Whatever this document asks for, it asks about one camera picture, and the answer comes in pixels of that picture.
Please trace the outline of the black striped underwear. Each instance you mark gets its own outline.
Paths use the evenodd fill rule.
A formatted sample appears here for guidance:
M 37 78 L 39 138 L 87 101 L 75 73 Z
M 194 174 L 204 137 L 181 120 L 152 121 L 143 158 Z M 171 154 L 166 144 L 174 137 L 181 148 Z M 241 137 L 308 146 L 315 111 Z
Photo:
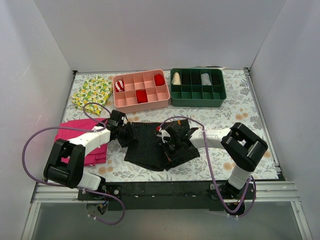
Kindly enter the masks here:
M 162 172 L 200 157 L 198 149 L 191 146 L 179 149 L 176 157 L 169 160 L 160 146 L 161 138 L 156 136 L 159 126 L 159 122 L 133 122 L 137 142 L 127 148 L 124 160 L 147 170 Z

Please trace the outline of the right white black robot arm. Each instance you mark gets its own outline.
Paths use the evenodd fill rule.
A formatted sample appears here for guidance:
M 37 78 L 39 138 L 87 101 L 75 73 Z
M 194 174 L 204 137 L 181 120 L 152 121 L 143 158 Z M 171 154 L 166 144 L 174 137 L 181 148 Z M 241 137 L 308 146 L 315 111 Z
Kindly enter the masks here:
M 224 186 L 219 186 L 222 197 L 237 199 L 245 192 L 245 185 L 255 171 L 265 152 L 267 143 L 243 123 L 237 122 L 230 128 L 204 130 L 202 127 L 184 129 L 176 121 L 166 127 L 157 127 L 157 136 L 169 165 L 182 160 L 183 149 L 209 148 L 225 150 L 235 167 Z

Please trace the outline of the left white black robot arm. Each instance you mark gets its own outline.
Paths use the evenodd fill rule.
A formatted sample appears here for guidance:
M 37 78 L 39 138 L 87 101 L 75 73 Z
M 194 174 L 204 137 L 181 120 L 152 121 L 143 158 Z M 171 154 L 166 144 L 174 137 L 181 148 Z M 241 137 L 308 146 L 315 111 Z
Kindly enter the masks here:
M 44 178 L 71 189 L 89 189 L 95 200 L 103 199 L 106 180 L 84 170 L 85 157 L 113 140 L 125 148 L 137 141 L 126 114 L 117 110 L 78 137 L 57 139 L 44 168 Z

